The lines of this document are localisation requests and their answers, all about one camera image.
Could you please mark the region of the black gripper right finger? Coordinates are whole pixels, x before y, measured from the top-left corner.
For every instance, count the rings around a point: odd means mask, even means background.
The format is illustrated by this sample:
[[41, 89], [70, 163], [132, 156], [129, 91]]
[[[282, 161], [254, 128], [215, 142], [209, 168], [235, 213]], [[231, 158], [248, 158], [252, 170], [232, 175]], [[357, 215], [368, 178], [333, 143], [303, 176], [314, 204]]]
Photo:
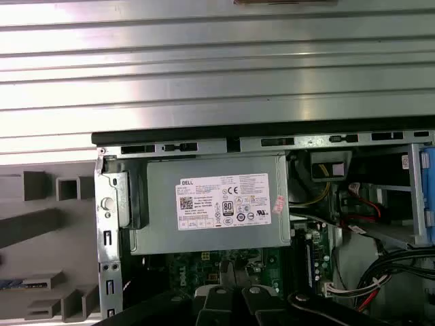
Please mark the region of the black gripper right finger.
[[434, 321], [382, 320], [311, 293], [295, 292], [282, 299], [266, 287], [242, 290], [258, 325], [433, 325]]

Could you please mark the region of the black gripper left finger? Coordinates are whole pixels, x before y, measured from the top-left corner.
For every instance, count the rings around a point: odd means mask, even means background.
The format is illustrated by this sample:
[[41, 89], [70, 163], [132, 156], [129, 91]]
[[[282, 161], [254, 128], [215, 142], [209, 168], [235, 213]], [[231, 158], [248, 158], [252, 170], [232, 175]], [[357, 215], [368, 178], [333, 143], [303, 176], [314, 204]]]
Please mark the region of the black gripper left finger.
[[234, 291], [204, 286], [195, 296], [167, 291], [131, 306], [100, 322], [101, 325], [232, 325]]

